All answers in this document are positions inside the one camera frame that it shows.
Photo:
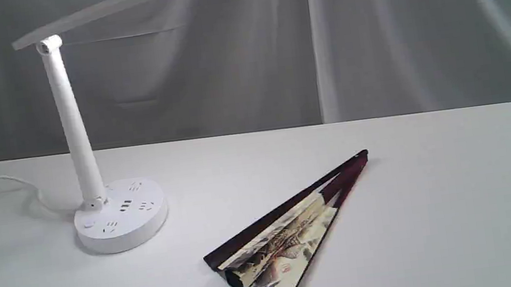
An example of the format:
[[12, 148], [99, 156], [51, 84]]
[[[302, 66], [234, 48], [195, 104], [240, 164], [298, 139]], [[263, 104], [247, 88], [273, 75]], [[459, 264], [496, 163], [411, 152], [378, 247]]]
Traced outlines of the white desk lamp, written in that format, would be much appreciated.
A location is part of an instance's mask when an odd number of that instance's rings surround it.
[[61, 56], [61, 34], [147, 1], [100, 1], [12, 44], [15, 50], [34, 45], [41, 56], [81, 189], [83, 201], [75, 211], [74, 228], [82, 245], [98, 254], [123, 253], [149, 241], [167, 219], [168, 202], [153, 180], [104, 183]]

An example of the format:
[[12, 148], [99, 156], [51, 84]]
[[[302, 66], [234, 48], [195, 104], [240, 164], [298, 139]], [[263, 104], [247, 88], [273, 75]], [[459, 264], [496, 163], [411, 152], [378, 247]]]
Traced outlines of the painted paper folding fan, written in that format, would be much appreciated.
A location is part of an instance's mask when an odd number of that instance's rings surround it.
[[203, 260], [231, 287], [300, 287], [368, 156], [356, 153]]

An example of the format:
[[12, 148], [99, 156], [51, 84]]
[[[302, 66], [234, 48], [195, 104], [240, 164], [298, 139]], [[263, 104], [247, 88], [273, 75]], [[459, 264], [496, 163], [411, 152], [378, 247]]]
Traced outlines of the grey backdrop curtain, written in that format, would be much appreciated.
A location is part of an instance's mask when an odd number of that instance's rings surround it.
[[[0, 0], [0, 161], [66, 153], [12, 42], [104, 0]], [[95, 150], [511, 103], [511, 0], [152, 0], [61, 35]]]

